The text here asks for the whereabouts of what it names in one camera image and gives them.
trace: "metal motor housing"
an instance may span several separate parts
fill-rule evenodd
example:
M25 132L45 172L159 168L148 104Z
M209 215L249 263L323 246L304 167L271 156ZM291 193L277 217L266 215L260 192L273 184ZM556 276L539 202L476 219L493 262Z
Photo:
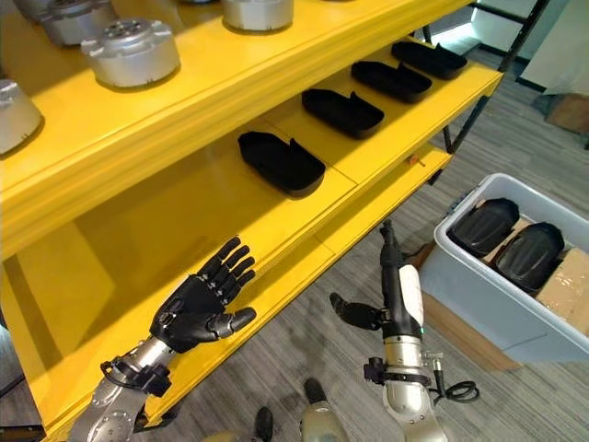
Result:
M81 50L97 80L115 87L137 87L172 74L180 59L172 29L143 18L117 20Z
M40 23L53 44L71 46L98 35L117 18L110 0L51 0Z
M263 32L293 23L293 0L222 0L222 4L229 28Z
M39 23L40 14L47 9L51 0L13 0L15 6L27 20Z
M27 141L41 122L39 110L18 84L0 79L0 154Z

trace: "yellow shelf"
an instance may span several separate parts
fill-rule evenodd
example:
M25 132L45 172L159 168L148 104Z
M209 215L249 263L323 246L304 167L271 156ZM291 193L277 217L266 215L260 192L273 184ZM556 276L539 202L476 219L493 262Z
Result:
M40 27L2 16L3 68L46 119L38 138L0 164L3 260L468 2L297 0L293 26L261 37L225 29L219 5L115 0L122 17L172 25L182 61L166 83L125 93L99 86L78 50L55 48Z
M47 426L96 386L100 362L144 337L157 306L220 244L239 233L263 275L354 187L327 168L310 196L285 197L241 158L237 137L248 130L271 128L249 123L5 261L15 296L3 293L3 311Z
M425 145L415 152L422 164L404 162L347 205L315 235L336 256L341 256L381 219L411 196L435 171L443 169L451 156Z
M249 129L268 127L253 122L244 128ZM320 241L335 228L328 217L341 219L334 218L336 209L352 200L358 186L328 168L317 191L290 200L243 163L236 143L240 132L5 261L3 310L49 440L63 437L86 406L101 378L99 363L142 339L154 312L174 287L235 232L258 259L259 277L231 309L251 305L259 316L233 338L178 358L172 367L172 388L147 405L151 422L343 252L343 248L332 251L331 238L326 245ZM386 200L381 198L379 204L386 209L370 203L375 192L364 192L354 203L353 222L366 222L377 213L375 222L450 158L430 146L417 155L425 167L401 165L384 181ZM327 224L318 231L320 222Z
M387 51L388 47L368 58L392 63ZM450 156L420 145L479 96L492 93L500 78L490 69L470 64L455 80L435 81L427 99L409 106L356 85L347 70L339 71L318 87L342 93L356 90L385 111L386 120L371 138L353 141L333 131L306 115L297 97L232 131L234 122L227 123L224 130L229 132L205 148L201 148L204 138L184 128L176 135L181 135L189 155L126 190L119 188L117 196L109 194L100 205L94 195L87 195L94 202L89 210L73 217L75 211L64 208L59 226L52 224L56 218L49 220L52 228L43 231L43 238L13 249L18 252L5 259L2 305L50 440L63 439L68 425L86 406L101 378L99 364L144 338L162 301L220 244L239 233L257 260L258 278L231 308L251 305L259 316L232 339L203 345L178 358L170 391L147 404L150 422L156 422L442 168ZM319 188L293 200L264 181L239 154L237 137L249 130L274 132L283 139L294 136L323 159L328 167ZM158 138L157 150L175 155L179 145L168 135ZM403 162L410 153L425 166ZM124 177L110 172L106 168L89 179L107 177L116 187ZM72 198L79 198L74 190L70 189ZM93 188L95 194L102 191ZM35 201L31 211L38 207ZM78 201L76 207L85 203ZM5 218L5 226L11 221Z
M390 45L364 60L398 65L390 55ZM433 78L431 90L419 104L405 104L357 82L350 71L351 68L346 67L313 87L335 90L345 96L355 91L360 98L382 110L385 119L379 132L369 141L353 140L331 129L305 111L300 96L289 99L261 118L282 131L296 134L296 141L356 183L394 168L479 97L491 95L502 77L488 67L469 63L455 80Z

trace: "robotic arm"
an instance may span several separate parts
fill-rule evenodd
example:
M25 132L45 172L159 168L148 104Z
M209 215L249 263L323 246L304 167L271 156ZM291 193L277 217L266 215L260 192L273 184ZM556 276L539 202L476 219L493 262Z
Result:
M442 397L453 401L474 401L479 390L472 381L456 384L446 390L441 367L441 354L422 351L423 306L419 274L415 267L403 264L390 220L380 229L385 241L380 253L384 307L348 303L337 293L329 297L334 310L345 322L366 330L382 330L386 362L380 357L364 365L364 378L383 385L383 402L388 413L401 426L407 441L447 441L438 423L433 404ZM433 362L436 389L425 361ZM429 391L438 393L433 402Z
M148 396L161 397L170 387L167 366L176 354L226 338L254 320L253 308L225 313L225 306L255 276L249 269L254 259L246 258L249 247L236 250L239 245L239 238L232 238L189 275L157 311L145 341L100 366L104 379L68 442L130 440Z

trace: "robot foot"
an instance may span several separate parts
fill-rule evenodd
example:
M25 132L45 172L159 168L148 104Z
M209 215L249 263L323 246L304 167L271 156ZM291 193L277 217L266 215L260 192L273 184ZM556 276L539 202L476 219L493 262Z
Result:
M315 378L309 378L306 380L305 395L310 404L327 400L323 387L321 387L321 384Z
M255 436L263 442L270 442L274 431L274 417L268 407L258 410L255 426Z

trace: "gray plastic bin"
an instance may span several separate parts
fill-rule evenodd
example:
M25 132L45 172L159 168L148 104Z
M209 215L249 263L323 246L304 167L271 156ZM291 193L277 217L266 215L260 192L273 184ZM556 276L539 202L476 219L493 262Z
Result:
M567 249L589 251L589 221L521 181L496 173L481 181L435 229L436 247L420 272L423 291L515 361L589 360L589 338L447 236L462 215L480 200L491 198L509 198L523 218L557 226Z

